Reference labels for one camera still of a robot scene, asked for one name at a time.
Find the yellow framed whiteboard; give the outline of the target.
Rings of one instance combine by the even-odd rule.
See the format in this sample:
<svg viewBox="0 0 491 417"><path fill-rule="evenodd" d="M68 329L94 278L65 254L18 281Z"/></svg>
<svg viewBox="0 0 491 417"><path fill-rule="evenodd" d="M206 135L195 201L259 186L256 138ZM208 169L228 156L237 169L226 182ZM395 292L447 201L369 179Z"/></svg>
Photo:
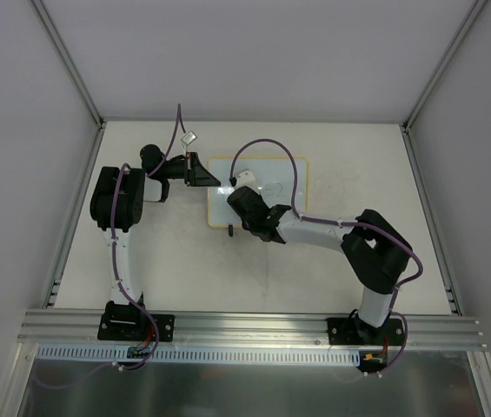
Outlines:
<svg viewBox="0 0 491 417"><path fill-rule="evenodd" d="M234 191L230 185L231 156L215 156L208 161L208 171L213 174L221 185L208 188L208 224L212 228L226 228L233 224L241 227L241 220L227 204L227 198ZM297 168L297 187L295 205L299 211L306 211L309 194L309 162L304 157L295 159ZM244 170L253 172L256 178L256 191L266 204L271 207L276 204L290 204L294 173L287 156L245 156L240 157L235 165L234 174Z"/></svg>

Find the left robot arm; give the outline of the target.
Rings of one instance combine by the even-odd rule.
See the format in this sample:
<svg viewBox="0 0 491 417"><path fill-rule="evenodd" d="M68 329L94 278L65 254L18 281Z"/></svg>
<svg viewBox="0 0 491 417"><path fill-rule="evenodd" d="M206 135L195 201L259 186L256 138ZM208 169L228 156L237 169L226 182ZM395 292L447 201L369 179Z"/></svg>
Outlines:
<svg viewBox="0 0 491 417"><path fill-rule="evenodd" d="M164 203L170 183L188 187L221 185L201 163L196 152L168 158L156 145L140 150L141 168L125 164L101 169L90 199L90 216L105 237L111 262L111 292L105 308L108 318L130 339L146 334L143 280L132 271L131 230L141 221L146 202Z"/></svg>

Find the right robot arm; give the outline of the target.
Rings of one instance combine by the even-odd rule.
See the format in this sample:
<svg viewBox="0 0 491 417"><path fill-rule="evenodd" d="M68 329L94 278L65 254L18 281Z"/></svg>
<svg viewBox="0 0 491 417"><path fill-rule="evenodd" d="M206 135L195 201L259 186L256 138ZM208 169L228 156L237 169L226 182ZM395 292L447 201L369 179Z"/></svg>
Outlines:
<svg viewBox="0 0 491 417"><path fill-rule="evenodd" d="M367 344L385 336L396 284L415 253L378 212L366 209L348 222L320 219L301 215L289 205L270 207L247 186L234 190L227 204L242 228L264 242L303 243L345 255L363 286L350 329Z"/></svg>

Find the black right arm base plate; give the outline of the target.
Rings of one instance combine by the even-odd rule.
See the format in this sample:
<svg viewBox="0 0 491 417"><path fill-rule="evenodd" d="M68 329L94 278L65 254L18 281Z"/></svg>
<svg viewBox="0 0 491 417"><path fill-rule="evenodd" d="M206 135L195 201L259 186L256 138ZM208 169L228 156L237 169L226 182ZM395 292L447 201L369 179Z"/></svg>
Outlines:
<svg viewBox="0 0 491 417"><path fill-rule="evenodd" d="M352 310L347 317L326 319L328 343L331 346L389 346L399 347L405 341L402 320L389 316L379 328L374 328L358 317Z"/></svg>

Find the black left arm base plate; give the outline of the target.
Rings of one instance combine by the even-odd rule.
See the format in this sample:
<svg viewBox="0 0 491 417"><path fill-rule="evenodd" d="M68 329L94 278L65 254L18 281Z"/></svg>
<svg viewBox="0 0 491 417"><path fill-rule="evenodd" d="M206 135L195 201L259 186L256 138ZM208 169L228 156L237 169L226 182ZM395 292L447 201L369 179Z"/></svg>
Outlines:
<svg viewBox="0 0 491 417"><path fill-rule="evenodd" d="M149 318L132 304L106 303L97 331L99 341L150 341L172 342L175 316L153 313L158 332Z"/></svg>

